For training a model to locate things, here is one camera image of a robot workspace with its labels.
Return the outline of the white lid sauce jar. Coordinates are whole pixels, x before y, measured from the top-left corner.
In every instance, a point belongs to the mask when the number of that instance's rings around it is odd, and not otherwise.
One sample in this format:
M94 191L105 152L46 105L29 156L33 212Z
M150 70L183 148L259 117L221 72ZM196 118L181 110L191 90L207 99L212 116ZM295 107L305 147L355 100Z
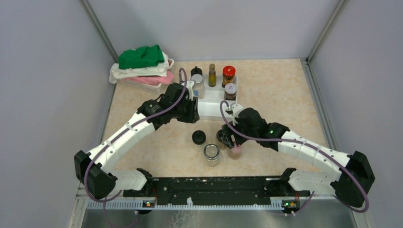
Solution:
M224 99L236 100L236 97L237 97L237 86L234 83L226 84L224 88Z

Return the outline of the red lid sauce jar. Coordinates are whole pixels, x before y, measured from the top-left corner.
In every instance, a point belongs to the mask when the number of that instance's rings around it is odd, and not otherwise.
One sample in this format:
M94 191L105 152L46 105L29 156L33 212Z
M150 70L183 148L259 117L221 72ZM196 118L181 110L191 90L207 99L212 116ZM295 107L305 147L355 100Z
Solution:
M225 66L222 70L222 87L225 87L229 83L233 83L236 75L236 69L233 66Z

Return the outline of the gold cap yellow bottle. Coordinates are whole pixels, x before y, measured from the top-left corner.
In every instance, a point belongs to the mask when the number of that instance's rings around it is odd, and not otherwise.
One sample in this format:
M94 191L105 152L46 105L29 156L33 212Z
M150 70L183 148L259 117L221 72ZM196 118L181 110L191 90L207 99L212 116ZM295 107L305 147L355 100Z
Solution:
M210 87L216 86L216 69L214 64L209 65L208 85Z

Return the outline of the white divided plastic tray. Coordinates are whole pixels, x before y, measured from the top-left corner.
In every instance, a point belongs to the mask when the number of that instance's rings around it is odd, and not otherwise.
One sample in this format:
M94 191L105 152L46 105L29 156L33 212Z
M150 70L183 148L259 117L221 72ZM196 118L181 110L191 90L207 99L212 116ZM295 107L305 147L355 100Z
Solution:
M223 77L216 77L216 86L210 87L208 85L208 77L203 76L204 80L204 98L198 98L198 113L201 119L204 120L222 120L221 112L220 112L220 103L224 99L224 87L222 87ZM233 82L237 86L237 97L236 100L225 100L229 104L238 102L238 83L237 78L234 79Z

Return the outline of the black grinder top jar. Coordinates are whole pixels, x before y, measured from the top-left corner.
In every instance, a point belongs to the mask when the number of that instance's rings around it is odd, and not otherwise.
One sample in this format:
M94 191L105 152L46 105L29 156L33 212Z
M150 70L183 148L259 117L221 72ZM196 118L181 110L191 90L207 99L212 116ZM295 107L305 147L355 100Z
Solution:
M228 147L223 143L223 130L218 130L216 133L216 144L218 146L218 148L220 149L220 151L225 151L228 149Z

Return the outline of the black cap sesame jar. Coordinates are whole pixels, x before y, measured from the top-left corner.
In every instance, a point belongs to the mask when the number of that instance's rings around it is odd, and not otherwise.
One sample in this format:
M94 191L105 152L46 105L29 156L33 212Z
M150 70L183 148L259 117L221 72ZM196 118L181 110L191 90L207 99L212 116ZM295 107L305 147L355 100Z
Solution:
M202 69L195 66L192 70L191 70L191 77L193 77L194 75L203 75Z

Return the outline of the silver perforated lid shaker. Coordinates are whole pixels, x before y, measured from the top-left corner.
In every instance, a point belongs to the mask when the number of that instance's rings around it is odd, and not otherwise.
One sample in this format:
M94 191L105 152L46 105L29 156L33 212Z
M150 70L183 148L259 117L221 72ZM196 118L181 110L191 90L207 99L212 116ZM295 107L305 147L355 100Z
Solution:
M201 74L194 74L191 76L191 80L194 82L193 93L194 96L199 99L204 98L204 80Z

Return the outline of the pink lid spice jar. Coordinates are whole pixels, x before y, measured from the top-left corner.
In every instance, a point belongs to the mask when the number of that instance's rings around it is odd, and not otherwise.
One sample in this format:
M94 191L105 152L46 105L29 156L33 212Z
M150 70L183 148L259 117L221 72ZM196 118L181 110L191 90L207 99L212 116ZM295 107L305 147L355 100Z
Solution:
M228 157L233 160L237 160L242 156L242 146L235 145L228 151Z

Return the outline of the clear lid glass jar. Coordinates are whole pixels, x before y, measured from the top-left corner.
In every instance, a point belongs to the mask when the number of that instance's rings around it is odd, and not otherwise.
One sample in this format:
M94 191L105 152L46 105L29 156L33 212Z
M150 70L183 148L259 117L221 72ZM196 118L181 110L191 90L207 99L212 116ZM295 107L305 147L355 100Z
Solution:
M221 162L221 151L215 144L206 145L203 149L203 155L209 167L217 166Z

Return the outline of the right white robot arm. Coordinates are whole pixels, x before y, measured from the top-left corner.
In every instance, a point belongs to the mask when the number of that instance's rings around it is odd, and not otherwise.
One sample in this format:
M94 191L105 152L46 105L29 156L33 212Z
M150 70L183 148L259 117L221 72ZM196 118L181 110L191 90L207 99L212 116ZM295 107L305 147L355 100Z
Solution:
M296 191L332 195L352 210L365 212L368 193L375 175L365 154L339 152L314 143L279 123L267 123L253 108L231 104L220 108L231 121L222 127L224 143L233 149L246 141L255 141L263 148L294 156L319 169L318 172L288 168L278 183L279 191L291 196Z

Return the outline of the black cap glass jar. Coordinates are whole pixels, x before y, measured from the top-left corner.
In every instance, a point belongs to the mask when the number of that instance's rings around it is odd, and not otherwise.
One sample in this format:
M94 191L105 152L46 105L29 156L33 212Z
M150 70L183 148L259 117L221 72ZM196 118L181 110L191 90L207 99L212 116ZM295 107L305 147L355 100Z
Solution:
M207 137L204 131L196 130L192 133L192 143L196 150L203 151L206 145Z

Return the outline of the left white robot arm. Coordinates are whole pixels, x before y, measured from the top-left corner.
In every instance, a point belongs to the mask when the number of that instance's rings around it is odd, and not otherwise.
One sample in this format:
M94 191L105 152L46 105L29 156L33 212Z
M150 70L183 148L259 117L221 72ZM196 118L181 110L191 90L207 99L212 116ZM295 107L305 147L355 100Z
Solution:
M198 97L194 96L193 87L191 80L168 85L157 99L143 102L111 137L88 152L75 154L76 177L92 200L107 202L106 197L113 190L135 190L140 196L152 192L152 183L143 172L114 172L113 168L134 145L172 119L190 124L200 119Z

